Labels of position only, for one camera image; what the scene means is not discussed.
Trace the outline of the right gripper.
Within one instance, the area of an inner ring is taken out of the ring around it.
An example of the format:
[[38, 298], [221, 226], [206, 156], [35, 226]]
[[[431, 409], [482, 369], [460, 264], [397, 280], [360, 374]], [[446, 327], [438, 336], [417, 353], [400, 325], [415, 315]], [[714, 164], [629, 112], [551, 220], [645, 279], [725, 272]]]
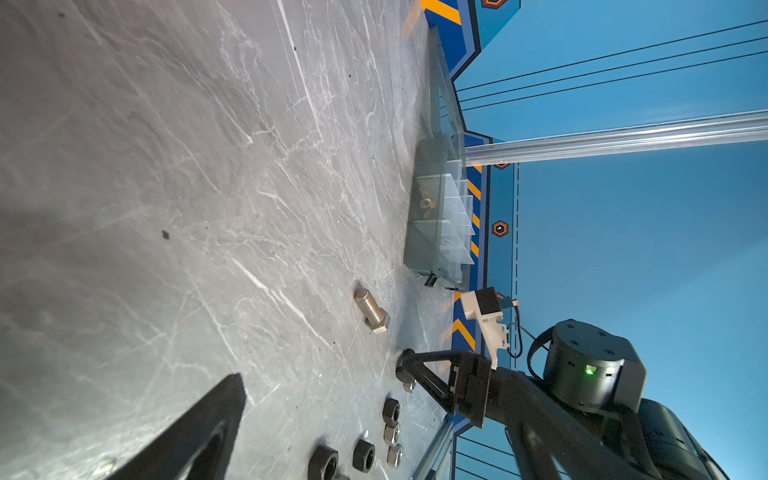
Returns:
[[[429, 367], [439, 362], [448, 363], [448, 381]], [[447, 414], [459, 414], [477, 428], [482, 428], [486, 419], [505, 422], [502, 390], [510, 377], [509, 369], [493, 369], [489, 359], [469, 351], [418, 353], [410, 348], [402, 352], [396, 368], [399, 366], [404, 367]]]

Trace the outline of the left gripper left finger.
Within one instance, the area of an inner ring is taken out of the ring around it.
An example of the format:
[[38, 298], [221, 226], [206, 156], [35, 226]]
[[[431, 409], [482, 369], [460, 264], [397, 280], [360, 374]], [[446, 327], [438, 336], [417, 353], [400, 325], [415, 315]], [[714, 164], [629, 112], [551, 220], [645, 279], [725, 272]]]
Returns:
[[246, 393], [238, 373], [224, 377], [112, 479], [223, 479]]

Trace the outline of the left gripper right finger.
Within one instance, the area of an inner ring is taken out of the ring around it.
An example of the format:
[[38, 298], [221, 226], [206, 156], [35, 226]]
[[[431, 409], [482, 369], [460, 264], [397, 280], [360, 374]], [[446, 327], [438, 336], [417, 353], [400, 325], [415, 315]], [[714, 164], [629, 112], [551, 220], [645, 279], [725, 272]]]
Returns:
[[491, 373], [491, 418], [506, 426], [524, 479], [655, 479], [605, 448], [525, 374]]

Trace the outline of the brass wing nut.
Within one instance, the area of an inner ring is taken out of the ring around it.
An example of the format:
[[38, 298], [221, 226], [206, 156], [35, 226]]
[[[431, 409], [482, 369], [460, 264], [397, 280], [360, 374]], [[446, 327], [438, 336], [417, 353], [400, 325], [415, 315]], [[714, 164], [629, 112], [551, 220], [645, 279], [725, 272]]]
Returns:
[[422, 218], [424, 220], [429, 220], [432, 211], [436, 207], [435, 201], [432, 199], [428, 189], [424, 186], [421, 186], [419, 188], [419, 192], [421, 195], [421, 200], [419, 202], [419, 208], [422, 210]]

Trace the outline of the black hex bolt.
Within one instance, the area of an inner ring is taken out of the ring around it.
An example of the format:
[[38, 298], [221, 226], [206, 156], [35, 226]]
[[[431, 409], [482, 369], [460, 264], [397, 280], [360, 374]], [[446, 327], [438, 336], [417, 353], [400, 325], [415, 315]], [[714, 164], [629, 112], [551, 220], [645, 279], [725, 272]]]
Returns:
[[402, 366], [396, 368], [396, 378], [402, 383], [403, 389], [410, 393], [413, 392], [416, 386], [416, 380], [414, 377]]

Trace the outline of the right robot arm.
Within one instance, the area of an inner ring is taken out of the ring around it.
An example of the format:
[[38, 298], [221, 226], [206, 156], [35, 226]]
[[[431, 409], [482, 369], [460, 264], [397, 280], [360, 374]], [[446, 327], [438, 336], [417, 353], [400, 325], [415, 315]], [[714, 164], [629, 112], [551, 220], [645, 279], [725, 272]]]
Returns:
[[547, 348], [543, 374], [493, 366], [469, 351], [417, 353], [396, 367], [449, 414], [505, 427], [522, 479], [724, 479], [680, 419], [646, 399], [646, 368], [625, 338], [573, 319], [532, 342]]

